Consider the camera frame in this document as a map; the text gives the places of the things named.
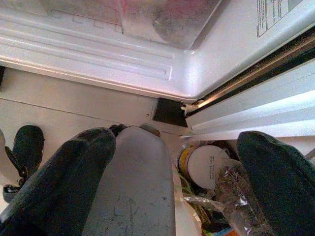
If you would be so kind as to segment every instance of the white lid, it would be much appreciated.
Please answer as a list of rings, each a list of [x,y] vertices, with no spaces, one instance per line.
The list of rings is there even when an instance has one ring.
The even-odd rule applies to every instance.
[[[215,188],[216,173],[224,165],[223,159],[229,159],[223,149],[211,145],[199,147],[188,160],[189,176],[202,188]]]

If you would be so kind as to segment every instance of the floor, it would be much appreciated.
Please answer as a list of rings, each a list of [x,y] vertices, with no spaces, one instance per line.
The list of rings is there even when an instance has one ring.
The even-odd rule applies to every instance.
[[[12,148],[15,133],[26,124],[44,133],[43,163],[66,140],[92,127],[150,123],[161,131],[172,159],[186,128],[152,120],[157,99],[98,88],[7,68],[0,87],[0,129]],[[0,197],[0,212],[6,207]]]

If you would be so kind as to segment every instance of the white tile floor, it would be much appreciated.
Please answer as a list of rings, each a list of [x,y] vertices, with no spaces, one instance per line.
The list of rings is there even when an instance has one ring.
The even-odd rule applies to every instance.
[[[147,122],[161,131],[172,159],[186,128],[152,121],[157,99],[98,88],[29,72],[6,69],[0,87],[0,129],[12,148],[15,133],[26,124],[44,133],[43,162],[66,140],[92,127]],[[6,207],[2,194],[0,212]]]

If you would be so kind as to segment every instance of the round lid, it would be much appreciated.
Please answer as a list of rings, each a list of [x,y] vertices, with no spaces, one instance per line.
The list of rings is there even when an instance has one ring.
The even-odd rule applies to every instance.
[[[216,173],[224,165],[223,159],[229,157],[217,146],[206,145],[197,148],[187,164],[190,178],[202,188],[215,188]]]

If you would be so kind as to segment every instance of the black sneaker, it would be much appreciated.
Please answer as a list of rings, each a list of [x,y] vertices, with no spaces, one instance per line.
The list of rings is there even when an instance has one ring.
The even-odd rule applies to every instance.
[[[44,135],[37,126],[26,125],[19,129],[15,135],[13,150],[8,155],[13,165],[18,170],[24,182],[34,174],[43,157]],[[10,202],[21,187],[7,185],[3,187],[3,198]]]

